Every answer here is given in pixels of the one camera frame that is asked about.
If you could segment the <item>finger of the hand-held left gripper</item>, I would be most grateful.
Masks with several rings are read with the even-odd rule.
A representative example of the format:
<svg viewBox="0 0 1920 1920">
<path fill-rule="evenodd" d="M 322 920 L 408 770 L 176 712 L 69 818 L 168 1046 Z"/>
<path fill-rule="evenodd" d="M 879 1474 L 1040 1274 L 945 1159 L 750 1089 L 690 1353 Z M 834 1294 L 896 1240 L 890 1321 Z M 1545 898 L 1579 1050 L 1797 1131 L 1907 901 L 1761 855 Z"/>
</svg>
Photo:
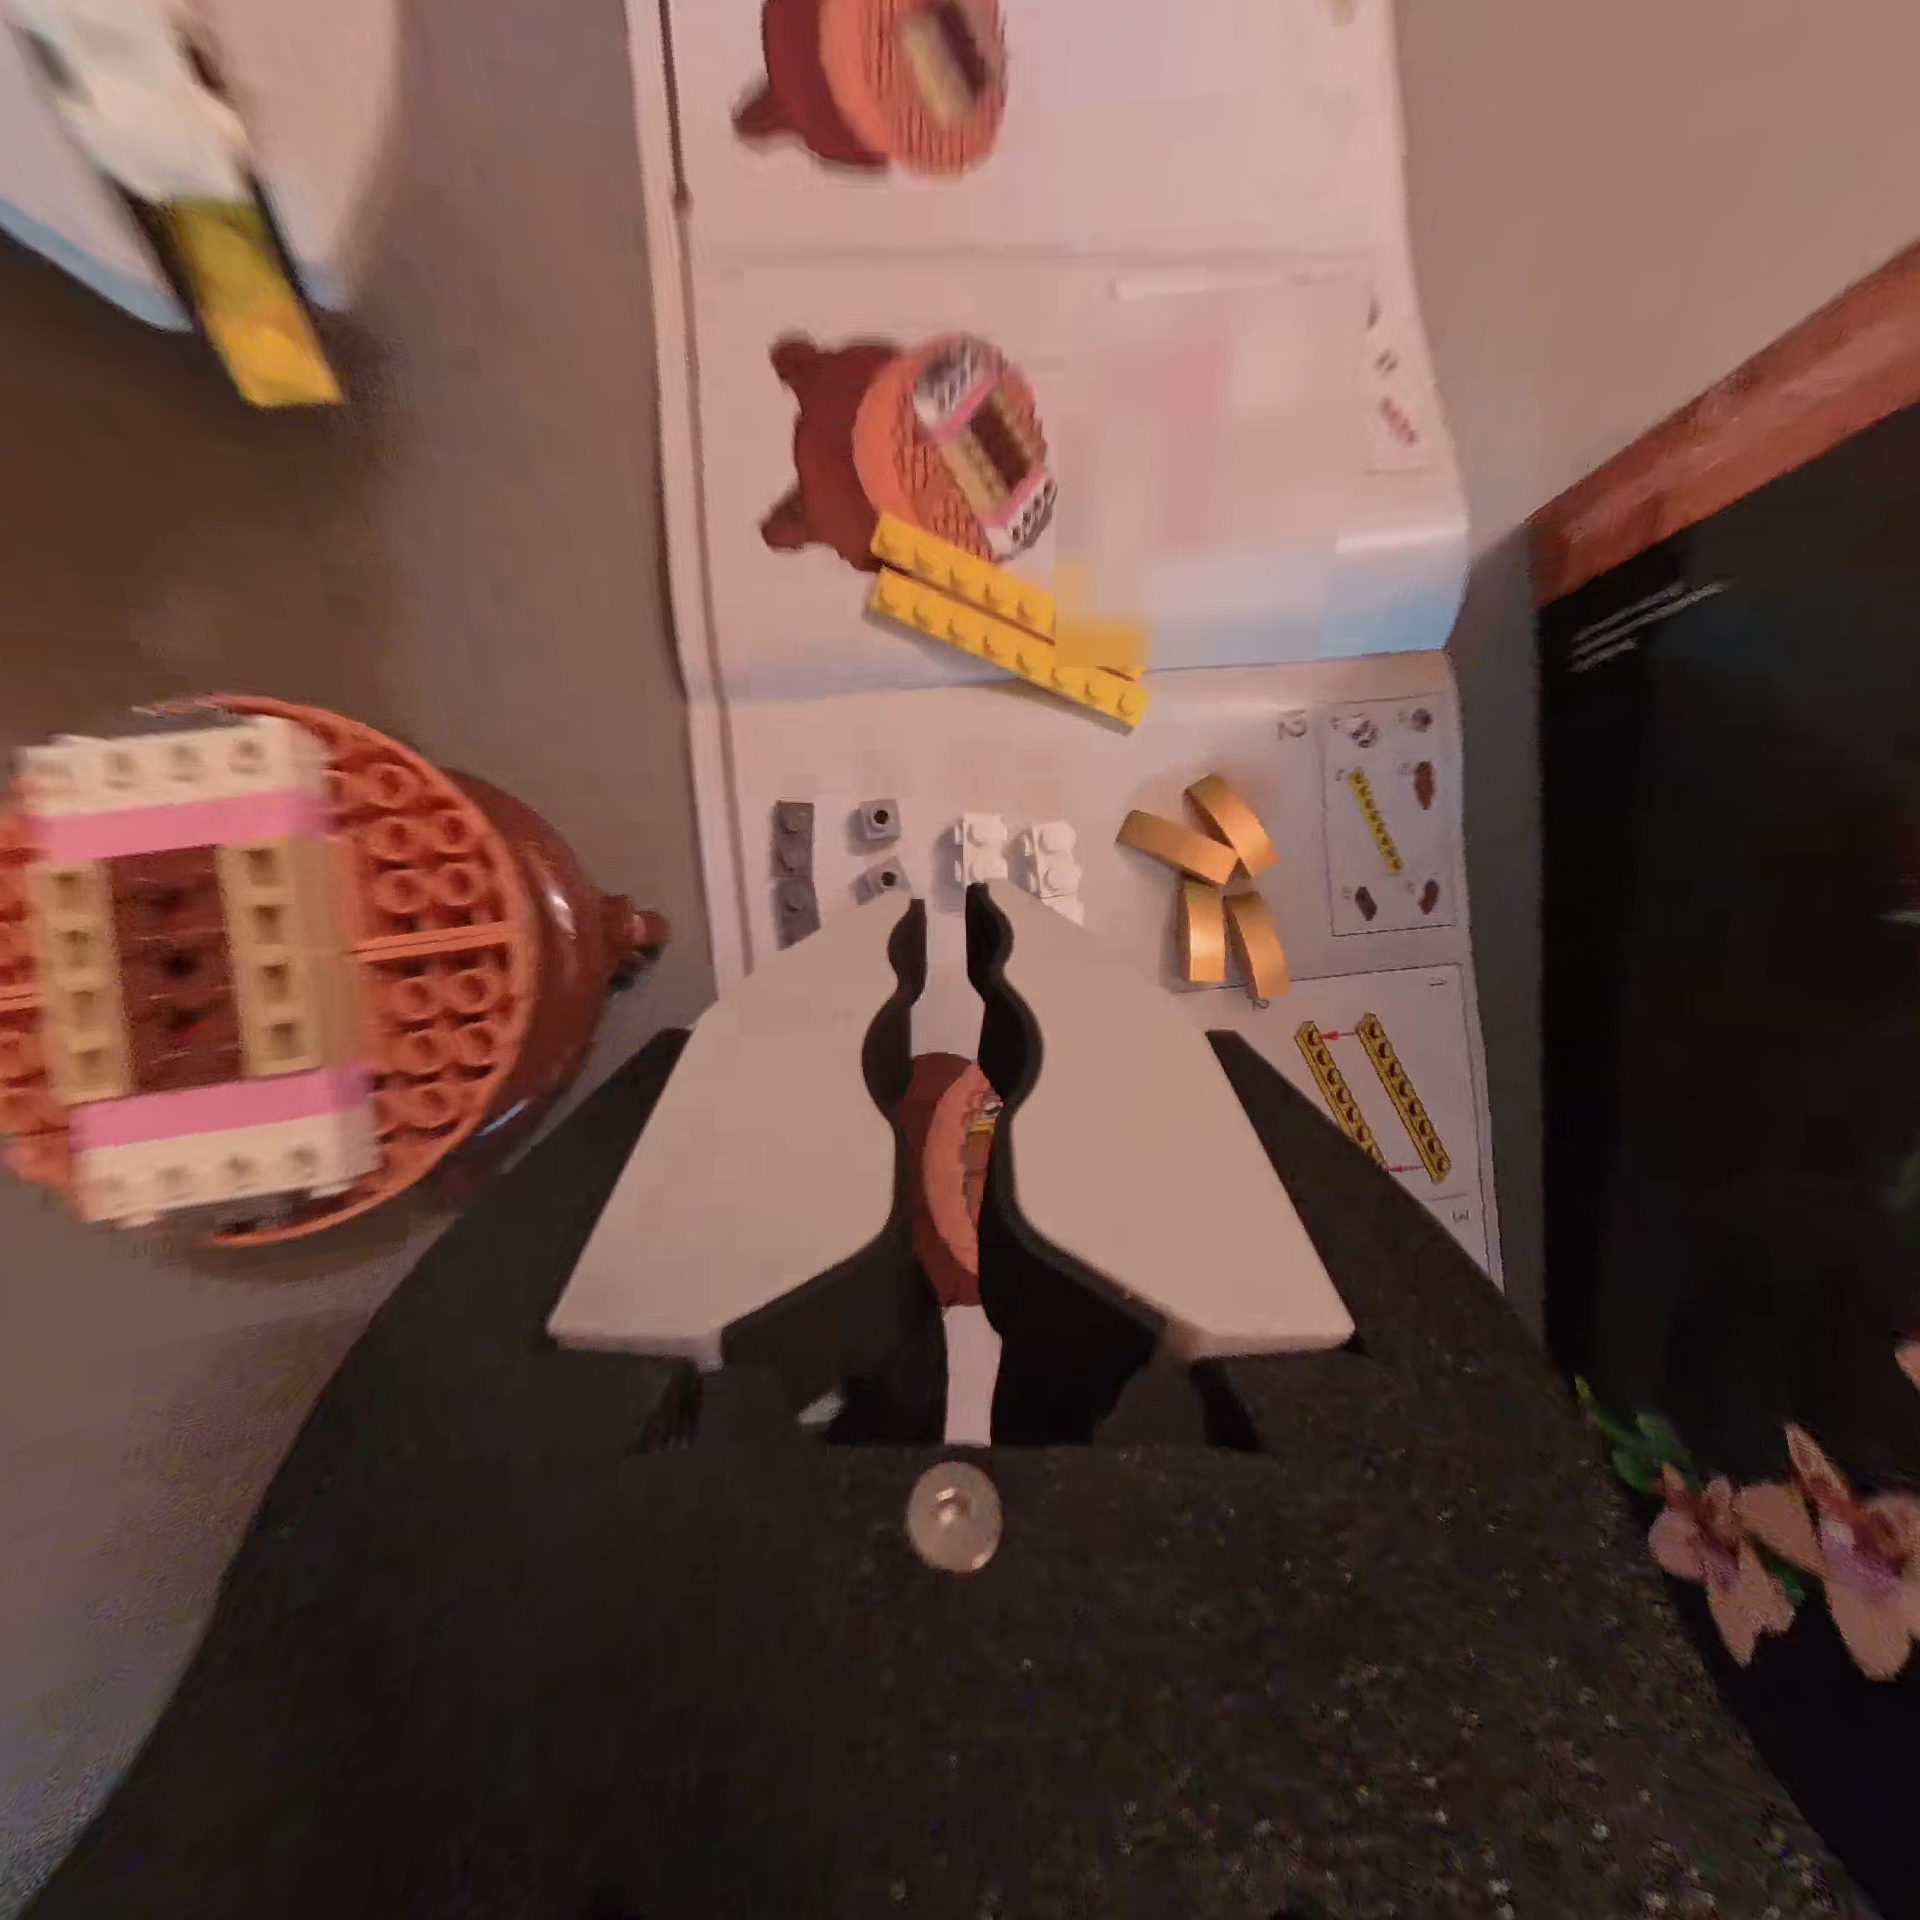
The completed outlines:
<svg viewBox="0 0 1920 1920">
<path fill-rule="evenodd" d="M 306 299 L 349 312 L 403 73 L 386 1 L 168 3 L 188 85 L 224 102 L 252 147 L 252 192 Z M 190 329 L 139 218 L 144 200 L 99 165 L 89 112 L 64 103 L 5 6 L 2 225 L 12 244 L 135 319 Z"/>
</svg>

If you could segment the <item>brick set instruction booklet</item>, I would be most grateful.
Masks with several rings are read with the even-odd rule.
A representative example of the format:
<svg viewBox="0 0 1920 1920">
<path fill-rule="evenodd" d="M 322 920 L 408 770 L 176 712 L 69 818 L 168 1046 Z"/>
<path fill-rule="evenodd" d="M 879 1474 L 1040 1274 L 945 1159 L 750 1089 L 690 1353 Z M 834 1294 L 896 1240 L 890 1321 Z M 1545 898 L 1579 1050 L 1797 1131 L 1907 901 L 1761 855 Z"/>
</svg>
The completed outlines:
<svg viewBox="0 0 1920 1920">
<path fill-rule="evenodd" d="M 1392 3 L 626 3 L 670 609 L 717 979 L 780 948 L 772 805 L 825 918 L 953 828 L 1078 833 L 1095 937 L 1238 1026 L 1503 1280 L 1444 644 L 1466 489 L 1407 224 Z M 869 611 L 881 516 L 1146 626 L 1126 730 Z M 1254 805 L 1290 989 L 1182 979 L 1182 873 L 1116 846 Z M 848 846 L 892 798 L 898 846 Z"/>
</svg>

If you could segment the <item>brick flowerpot model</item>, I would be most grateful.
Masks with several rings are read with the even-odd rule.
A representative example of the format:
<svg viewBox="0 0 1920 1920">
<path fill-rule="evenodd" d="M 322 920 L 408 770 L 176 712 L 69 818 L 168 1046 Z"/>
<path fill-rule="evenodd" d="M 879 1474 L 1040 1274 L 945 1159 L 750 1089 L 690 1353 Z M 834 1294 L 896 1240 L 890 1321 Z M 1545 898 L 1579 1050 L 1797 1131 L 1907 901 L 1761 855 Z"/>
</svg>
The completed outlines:
<svg viewBox="0 0 1920 1920">
<path fill-rule="evenodd" d="M 325 707 L 135 707 L 5 780 L 5 1164 L 109 1230 L 319 1236 L 505 1149 L 668 941 L 488 780 Z"/>
</svg>

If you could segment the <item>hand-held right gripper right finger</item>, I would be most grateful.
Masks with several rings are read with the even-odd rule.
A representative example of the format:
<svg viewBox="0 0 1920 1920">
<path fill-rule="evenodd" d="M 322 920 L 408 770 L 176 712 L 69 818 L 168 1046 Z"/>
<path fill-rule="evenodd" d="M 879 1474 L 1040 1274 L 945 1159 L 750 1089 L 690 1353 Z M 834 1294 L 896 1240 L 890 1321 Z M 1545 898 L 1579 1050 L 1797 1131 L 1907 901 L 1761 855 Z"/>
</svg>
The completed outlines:
<svg viewBox="0 0 1920 1920">
<path fill-rule="evenodd" d="M 1203 1028 L 1021 887 L 970 892 L 993 1193 L 1036 1255 L 1184 1359 L 1327 1352 L 1357 1331 Z"/>
</svg>

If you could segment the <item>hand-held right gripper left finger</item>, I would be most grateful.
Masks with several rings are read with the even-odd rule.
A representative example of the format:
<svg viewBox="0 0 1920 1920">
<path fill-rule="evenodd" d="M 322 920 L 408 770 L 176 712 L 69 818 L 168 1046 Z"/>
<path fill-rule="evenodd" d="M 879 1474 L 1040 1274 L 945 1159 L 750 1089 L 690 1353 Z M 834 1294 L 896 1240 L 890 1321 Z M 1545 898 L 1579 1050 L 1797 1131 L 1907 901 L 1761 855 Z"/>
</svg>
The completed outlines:
<svg viewBox="0 0 1920 1920">
<path fill-rule="evenodd" d="M 551 1317 L 674 1361 L 876 1361 L 926 1297 L 901 1100 L 926 908 L 848 908 L 700 1016 Z"/>
</svg>

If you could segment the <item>black orchid print set box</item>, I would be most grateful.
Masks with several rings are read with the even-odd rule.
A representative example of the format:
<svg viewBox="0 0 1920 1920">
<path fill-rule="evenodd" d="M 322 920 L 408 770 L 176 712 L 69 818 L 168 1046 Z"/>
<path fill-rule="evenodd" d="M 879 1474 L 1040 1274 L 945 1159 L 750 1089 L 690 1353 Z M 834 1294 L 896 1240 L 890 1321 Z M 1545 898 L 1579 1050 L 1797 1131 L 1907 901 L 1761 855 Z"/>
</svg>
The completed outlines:
<svg viewBox="0 0 1920 1920">
<path fill-rule="evenodd" d="M 1917 1915 L 1918 260 L 1530 524 L 1549 1352 L 1724 1699 Z"/>
</svg>

